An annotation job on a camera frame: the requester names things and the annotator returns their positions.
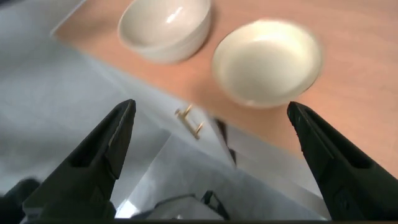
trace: cabinet door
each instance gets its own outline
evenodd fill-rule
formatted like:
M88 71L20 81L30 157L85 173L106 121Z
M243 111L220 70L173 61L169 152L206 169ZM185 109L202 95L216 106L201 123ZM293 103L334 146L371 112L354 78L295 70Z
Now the cabinet door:
M87 60L97 69L98 73L122 88L128 96L134 99L137 103L137 110L142 110L161 128L169 130L181 140L195 146L198 150L220 162L228 166L235 166L215 121L203 110L192 106L186 117L187 123L192 128L202 124L201 130L198 132L199 139L196 139L175 114L177 110L184 111L188 108L189 103L155 89L130 74L116 70L89 57L87 57Z

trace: drawer handle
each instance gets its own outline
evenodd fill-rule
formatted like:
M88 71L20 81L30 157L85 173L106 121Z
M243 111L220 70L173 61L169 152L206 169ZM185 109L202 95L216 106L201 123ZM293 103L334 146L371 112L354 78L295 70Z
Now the drawer handle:
M191 124L187 120L187 115L189 114L191 109L192 109L192 105L189 105L189 107L186 108L185 111L180 111L179 109L177 109L177 111L175 111L175 114L177 115L179 120L182 122L182 124L189 130L189 132L191 132L193 137L195 137L195 139L199 140L200 139L199 131L203 127L203 122L201 124L199 124L199 126L197 128L193 128L191 126Z

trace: gray floor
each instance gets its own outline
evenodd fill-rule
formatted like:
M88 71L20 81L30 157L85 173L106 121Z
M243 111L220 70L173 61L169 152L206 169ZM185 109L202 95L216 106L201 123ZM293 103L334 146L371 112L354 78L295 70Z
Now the gray floor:
M79 2L25 0L0 8L0 194L27 176L44 180L114 106L131 97L87 56L50 39ZM169 136L138 108L112 197L116 205Z

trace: wooden table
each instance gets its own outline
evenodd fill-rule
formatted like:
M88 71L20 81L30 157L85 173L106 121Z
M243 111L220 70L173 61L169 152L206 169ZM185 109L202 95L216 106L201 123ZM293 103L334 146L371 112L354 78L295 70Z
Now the wooden table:
M55 35L226 123L300 155L286 106L271 110L239 106L220 90L210 70L214 49L235 28L258 19L295 21L312 30L325 50L322 76L297 101L398 177L397 0L214 0L210 38L195 56L177 65L155 65L121 45L117 25L130 2L87 0Z

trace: ceramic bowl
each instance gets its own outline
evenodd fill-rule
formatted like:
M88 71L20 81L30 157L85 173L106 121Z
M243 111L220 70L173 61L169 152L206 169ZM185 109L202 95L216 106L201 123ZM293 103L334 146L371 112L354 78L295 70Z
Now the ceramic bowl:
M236 102L258 108L288 103L320 74L322 50L308 30L285 21L256 21L217 46L212 71Z
M191 57L210 29L210 0L135 0L119 21L119 38L157 63Z

